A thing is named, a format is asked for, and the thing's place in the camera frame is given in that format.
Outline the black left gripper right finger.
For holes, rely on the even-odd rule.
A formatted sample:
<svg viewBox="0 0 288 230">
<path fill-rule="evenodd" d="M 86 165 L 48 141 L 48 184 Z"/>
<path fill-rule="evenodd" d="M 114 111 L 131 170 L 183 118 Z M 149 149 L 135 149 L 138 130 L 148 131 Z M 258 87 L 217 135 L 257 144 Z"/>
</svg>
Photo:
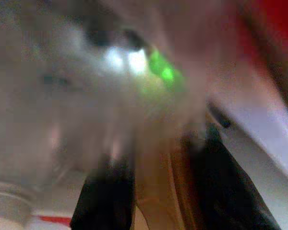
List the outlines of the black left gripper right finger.
<svg viewBox="0 0 288 230">
<path fill-rule="evenodd" d="M 280 226 L 249 175 L 208 125 L 201 147 L 185 139 L 199 208 L 208 230 L 278 230 Z"/>
</svg>

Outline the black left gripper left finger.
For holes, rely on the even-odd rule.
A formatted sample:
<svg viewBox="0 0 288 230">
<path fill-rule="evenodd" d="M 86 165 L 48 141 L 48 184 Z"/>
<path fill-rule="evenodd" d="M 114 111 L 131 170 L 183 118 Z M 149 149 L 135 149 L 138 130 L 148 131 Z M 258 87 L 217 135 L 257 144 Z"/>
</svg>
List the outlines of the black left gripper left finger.
<svg viewBox="0 0 288 230">
<path fill-rule="evenodd" d="M 71 222 L 72 230 L 129 230 L 135 191 L 134 163 L 104 165 L 84 181 Z"/>
</svg>

